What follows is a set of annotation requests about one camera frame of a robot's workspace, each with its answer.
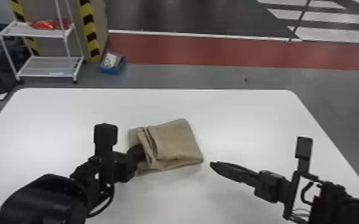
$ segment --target hazard stripe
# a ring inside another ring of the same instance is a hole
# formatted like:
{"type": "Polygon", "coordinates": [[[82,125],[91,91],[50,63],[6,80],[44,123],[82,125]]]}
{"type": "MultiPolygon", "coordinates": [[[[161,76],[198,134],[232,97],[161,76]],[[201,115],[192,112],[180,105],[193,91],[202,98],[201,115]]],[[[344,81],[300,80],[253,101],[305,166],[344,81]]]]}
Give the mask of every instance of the hazard stripe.
{"type": "Polygon", "coordinates": [[[99,62],[101,59],[99,41],[96,34],[96,25],[93,18],[93,10],[90,0],[79,0],[80,14],[83,22],[83,33],[86,39],[86,46],[92,62],[99,62]]]}
{"type": "MultiPolygon", "coordinates": [[[[18,0],[10,0],[11,7],[13,8],[14,15],[17,21],[25,22],[24,9],[18,0]]],[[[38,44],[34,38],[25,38],[27,44],[35,56],[39,56],[38,44]]]]}

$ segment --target shelf rack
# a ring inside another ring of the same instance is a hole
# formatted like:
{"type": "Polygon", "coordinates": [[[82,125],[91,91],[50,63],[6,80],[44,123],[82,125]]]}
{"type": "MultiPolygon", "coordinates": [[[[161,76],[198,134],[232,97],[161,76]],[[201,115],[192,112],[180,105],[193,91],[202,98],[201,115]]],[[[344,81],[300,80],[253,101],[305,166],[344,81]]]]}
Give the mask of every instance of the shelf rack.
{"type": "MultiPolygon", "coordinates": [[[[58,22],[60,23],[60,27],[64,27],[58,0],[54,0],[54,3],[57,10],[58,22]]],[[[65,3],[70,17],[70,21],[73,22],[74,20],[68,0],[65,0],[65,3]]],[[[67,30],[45,30],[45,29],[35,29],[30,27],[27,23],[22,23],[14,20],[6,28],[0,31],[0,41],[17,81],[21,81],[21,77],[26,77],[26,76],[71,77],[73,82],[76,83],[78,71],[81,68],[81,65],[85,62],[83,57],[82,46],[81,43],[79,42],[78,31],[75,28],[74,23],[71,23],[71,25],[67,30]],[[73,31],[76,35],[76,41],[78,43],[78,47],[81,52],[80,57],[72,57],[68,46],[68,37],[73,31]],[[25,62],[24,66],[22,66],[22,68],[19,71],[17,71],[11,59],[10,53],[8,52],[8,49],[6,47],[4,41],[5,36],[62,39],[64,41],[64,47],[67,56],[66,57],[37,57],[33,54],[31,47],[29,47],[28,43],[24,38],[25,44],[28,47],[31,56],[25,62]]]]}

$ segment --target red floor stripe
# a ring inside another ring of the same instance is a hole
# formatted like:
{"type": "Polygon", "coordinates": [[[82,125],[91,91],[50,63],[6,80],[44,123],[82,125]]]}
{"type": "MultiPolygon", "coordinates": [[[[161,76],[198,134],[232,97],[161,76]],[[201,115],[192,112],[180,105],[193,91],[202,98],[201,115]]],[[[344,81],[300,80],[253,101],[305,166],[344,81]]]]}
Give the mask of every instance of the red floor stripe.
{"type": "Polygon", "coordinates": [[[134,64],[359,70],[359,44],[110,33],[107,47],[134,64]]]}

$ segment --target red item on shelf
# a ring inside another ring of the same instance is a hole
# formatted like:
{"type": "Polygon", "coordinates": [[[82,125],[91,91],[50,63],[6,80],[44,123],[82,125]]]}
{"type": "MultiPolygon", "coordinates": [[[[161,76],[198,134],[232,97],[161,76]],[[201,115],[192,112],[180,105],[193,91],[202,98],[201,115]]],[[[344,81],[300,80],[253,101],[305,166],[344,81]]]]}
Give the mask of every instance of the red item on shelf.
{"type": "MultiPolygon", "coordinates": [[[[70,20],[68,18],[62,18],[64,30],[67,30],[70,27],[70,20]]],[[[58,18],[54,20],[38,20],[29,24],[31,27],[36,29],[58,29],[61,30],[60,20],[58,18]]]]}
{"type": "MultiPolygon", "coordinates": [[[[62,18],[61,20],[63,22],[64,30],[67,30],[70,27],[70,19],[69,18],[62,18]]],[[[58,18],[56,18],[55,20],[52,20],[51,24],[53,25],[53,27],[55,29],[61,30],[60,20],[58,18]]]]}
{"type": "Polygon", "coordinates": [[[53,29],[53,25],[50,23],[49,20],[38,20],[29,24],[36,29],[53,29]]]}

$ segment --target beige cloth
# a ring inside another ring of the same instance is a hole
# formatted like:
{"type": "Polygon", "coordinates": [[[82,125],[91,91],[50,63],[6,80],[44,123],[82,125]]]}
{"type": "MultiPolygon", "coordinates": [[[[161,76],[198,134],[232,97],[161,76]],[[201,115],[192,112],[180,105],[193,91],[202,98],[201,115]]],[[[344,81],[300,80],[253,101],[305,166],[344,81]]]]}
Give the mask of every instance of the beige cloth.
{"type": "Polygon", "coordinates": [[[142,144],[146,162],[138,165],[140,175],[200,164],[203,155],[186,119],[128,131],[129,146],[142,144]]]}

